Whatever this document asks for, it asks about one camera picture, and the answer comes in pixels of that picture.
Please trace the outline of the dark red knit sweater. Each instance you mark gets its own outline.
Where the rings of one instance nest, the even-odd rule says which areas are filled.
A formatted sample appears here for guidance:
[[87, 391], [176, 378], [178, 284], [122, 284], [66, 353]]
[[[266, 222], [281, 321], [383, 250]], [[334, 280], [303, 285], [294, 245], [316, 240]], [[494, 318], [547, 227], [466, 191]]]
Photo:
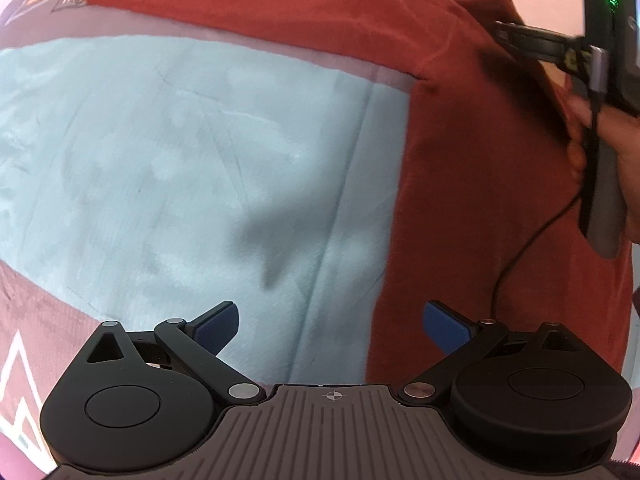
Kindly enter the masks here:
[[431, 299], [512, 330], [561, 322], [622, 368], [630, 252], [600, 258], [565, 210], [588, 107], [491, 38], [512, 0], [89, 1], [413, 76], [369, 382], [398, 386], [442, 357], [419, 323]]

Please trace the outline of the teal grey patterned bedsheet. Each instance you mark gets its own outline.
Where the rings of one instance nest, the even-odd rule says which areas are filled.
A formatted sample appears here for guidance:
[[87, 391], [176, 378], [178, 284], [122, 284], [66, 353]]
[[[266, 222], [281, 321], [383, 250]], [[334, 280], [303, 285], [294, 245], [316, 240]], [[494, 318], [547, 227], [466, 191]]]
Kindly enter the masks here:
[[104, 320], [222, 300], [251, 378], [362, 382], [410, 77], [86, 0], [1, 0], [1, 472]]

